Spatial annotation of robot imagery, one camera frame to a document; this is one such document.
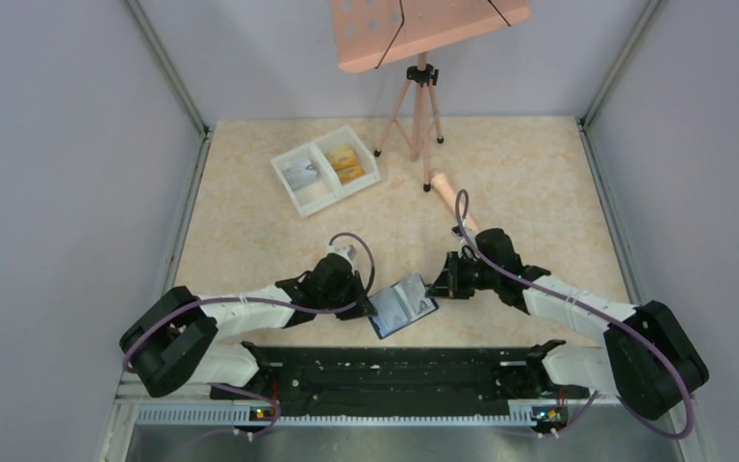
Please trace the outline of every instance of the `beige floor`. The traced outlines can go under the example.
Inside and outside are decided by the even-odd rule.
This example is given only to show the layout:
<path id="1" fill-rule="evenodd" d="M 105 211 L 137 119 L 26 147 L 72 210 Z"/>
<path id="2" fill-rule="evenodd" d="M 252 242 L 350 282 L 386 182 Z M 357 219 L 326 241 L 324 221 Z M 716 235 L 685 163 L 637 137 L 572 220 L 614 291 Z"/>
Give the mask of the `beige floor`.
<path id="1" fill-rule="evenodd" d="M 452 215 L 421 188 L 420 162 L 408 160 L 393 134 L 378 159 L 376 185 L 300 218 L 270 159 L 344 124 L 370 150 L 381 119 L 223 121 L 217 125 L 177 284 L 194 293 L 247 292 L 300 274 L 323 256 L 328 238 L 352 231 L 378 262 L 375 288 L 409 272 L 431 282 L 446 252 Z M 590 292 L 626 301 L 596 189 L 571 117 L 447 117 L 446 143 L 432 142 L 442 167 L 471 195 L 481 227 L 501 227 L 527 264 L 552 270 Z M 367 274 L 367 260 L 359 266 Z M 530 318 L 493 294 L 443 300 L 441 309 L 379 341 L 369 321 L 315 321 L 250 333 L 258 345 L 377 347 L 531 346 L 551 338 L 582 342 L 566 328 Z"/>

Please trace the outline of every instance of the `yellow package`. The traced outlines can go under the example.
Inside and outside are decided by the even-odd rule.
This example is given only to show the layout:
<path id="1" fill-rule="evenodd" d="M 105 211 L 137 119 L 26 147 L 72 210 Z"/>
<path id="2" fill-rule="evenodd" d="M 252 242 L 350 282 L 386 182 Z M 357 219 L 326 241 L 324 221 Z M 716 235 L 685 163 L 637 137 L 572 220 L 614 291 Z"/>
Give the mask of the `yellow package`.
<path id="1" fill-rule="evenodd" d="M 348 144 L 333 149 L 325 154 L 324 157 L 327 158 L 327 162 L 333 166 L 334 170 L 359 165 L 358 156 L 355 155 L 355 151 Z"/>
<path id="2" fill-rule="evenodd" d="M 359 164 L 357 166 L 336 170 L 336 174 L 339 175 L 339 180 L 344 184 L 360 176 L 364 176 L 364 168 Z"/>

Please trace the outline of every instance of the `white plastic tray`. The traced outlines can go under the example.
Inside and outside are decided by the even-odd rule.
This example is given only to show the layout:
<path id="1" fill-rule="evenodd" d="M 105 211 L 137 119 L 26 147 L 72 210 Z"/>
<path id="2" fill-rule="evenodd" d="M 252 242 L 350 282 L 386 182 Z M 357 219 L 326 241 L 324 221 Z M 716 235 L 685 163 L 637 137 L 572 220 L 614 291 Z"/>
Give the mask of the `white plastic tray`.
<path id="1" fill-rule="evenodd" d="M 336 174 L 336 170 L 327 162 L 324 153 L 344 144 L 348 144 L 355 151 L 361 167 L 364 168 L 365 174 L 342 185 Z M 316 169 L 319 171 L 321 185 L 295 192 L 291 189 L 282 171 L 297 165 L 305 159 L 309 159 L 316 166 Z M 303 218 L 349 195 L 355 194 L 377 183 L 381 179 L 381 173 L 378 171 L 378 164 L 375 163 L 375 157 L 349 125 L 345 125 L 323 137 L 302 144 L 292 151 L 274 157 L 270 162 L 273 164 L 273 169 L 276 170 L 279 181 L 282 182 L 285 190 L 290 195 L 293 205 Z"/>

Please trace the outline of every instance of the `wooden stick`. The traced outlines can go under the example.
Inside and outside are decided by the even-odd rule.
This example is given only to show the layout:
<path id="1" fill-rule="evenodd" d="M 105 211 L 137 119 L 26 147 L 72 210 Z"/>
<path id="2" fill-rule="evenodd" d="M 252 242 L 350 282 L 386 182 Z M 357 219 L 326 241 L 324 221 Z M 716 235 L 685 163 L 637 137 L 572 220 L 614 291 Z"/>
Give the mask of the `wooden stick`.
<path id="1" fill-rule="evenodd" d="M 457 191 L 451 187 L 446 174 L 439 168 L 432 168 L 432 188 L 441 195 L 446 205 L 448 205 L 452 216 L 454 216 L 454 202 L 457 199 Z M 480 232 L 480 227 L 474 221 L 474 218 L 471 217 L 471 213 L 466 213 L 466 227 L 475 233 Z"/>

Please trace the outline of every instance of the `black cable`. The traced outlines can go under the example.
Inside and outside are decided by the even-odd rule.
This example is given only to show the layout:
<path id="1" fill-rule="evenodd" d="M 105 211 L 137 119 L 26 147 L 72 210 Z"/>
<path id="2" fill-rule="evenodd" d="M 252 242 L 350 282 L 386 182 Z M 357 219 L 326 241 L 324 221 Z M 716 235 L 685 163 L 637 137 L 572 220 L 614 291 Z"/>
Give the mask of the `black cable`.
<path id="1" fill-rule="evenodd" d="M 395 35 L 393 36 L 393 39 L 390 41 L 390 44 L 387 45 L 387 49 L 384 50 L 384 55 L 381 56 L 381 59 L 378 61 L 378 65 L 375 67 L 376 69 L 384 63 L 384 59 L 386 59 L 387 53 L 389 53 L 390 49 L 393 47 L 393 43 L 395 43 L 395 40 L 397 39 L 397 35 L 400 34 L 400 30 L 403 29 L 403 23 L 406 22 L 406 16 L 403 14 L 403 0 L 397 0 L 397 4 L 400 7 L 400 25 L 397 26 L 397 31 L 395 31 Z"/>
<path id="2" fill-rule="evenodd" d="M 505 24 L 506 24 L 506 25 L 507 25 L 508 27 L 511 27 L 511 23 L 510 23 L 510 22 L 508 22 L 508 19 L 506 19 L 506 18 L 505 18 L 505 16 L 504 16 L 504 15 L 503 15 L 503 14 L 502 14 L 502 13 L 500 12 L 499 8 L 497 8 L 497 5 L 495 5 L 495 3 L 494 3 L 494 1 L 493 1 L 493 0 L 489 0 L 489 5 L 491 5 L 491 6 L 492 6 L 492 8 L 494 8 L 494 9 L 495 9 L 495 11 L 497 12 L 497 14 L 499 14 L 499 17 L 501 17 L 501 18 L 502 18 L 502 20 L 503 20 L 503 21 L 505 21 Z"/>

